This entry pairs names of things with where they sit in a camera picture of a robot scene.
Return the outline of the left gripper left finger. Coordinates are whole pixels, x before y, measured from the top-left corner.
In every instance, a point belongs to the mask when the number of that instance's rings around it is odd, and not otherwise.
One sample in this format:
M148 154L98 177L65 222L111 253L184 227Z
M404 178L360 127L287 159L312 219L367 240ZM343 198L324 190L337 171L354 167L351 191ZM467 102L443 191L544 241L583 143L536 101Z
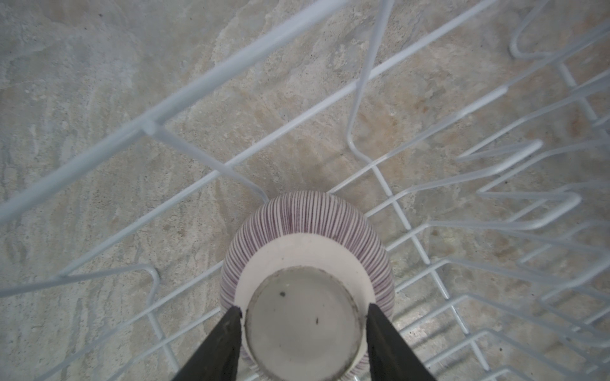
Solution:
M235 381L241 349L241 310L232 306L173 381Z

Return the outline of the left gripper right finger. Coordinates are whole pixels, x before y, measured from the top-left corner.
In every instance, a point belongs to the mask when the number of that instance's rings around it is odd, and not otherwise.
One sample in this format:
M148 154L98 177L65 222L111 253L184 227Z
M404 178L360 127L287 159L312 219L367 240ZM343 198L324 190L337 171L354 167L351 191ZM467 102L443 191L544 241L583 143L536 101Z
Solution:
M366 341L372 381L436 381L374 303L368 307Z

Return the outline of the striped ceramic bowl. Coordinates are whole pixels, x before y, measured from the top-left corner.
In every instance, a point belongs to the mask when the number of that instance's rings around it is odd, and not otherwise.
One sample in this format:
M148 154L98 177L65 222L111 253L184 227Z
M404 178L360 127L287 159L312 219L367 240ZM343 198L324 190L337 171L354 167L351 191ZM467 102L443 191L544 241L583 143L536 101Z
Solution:
M369 369L370 304L391 317L389 256L342 198L299 190L242 224L222 266L222 309L242 313L241 358L263 380L352 380Z

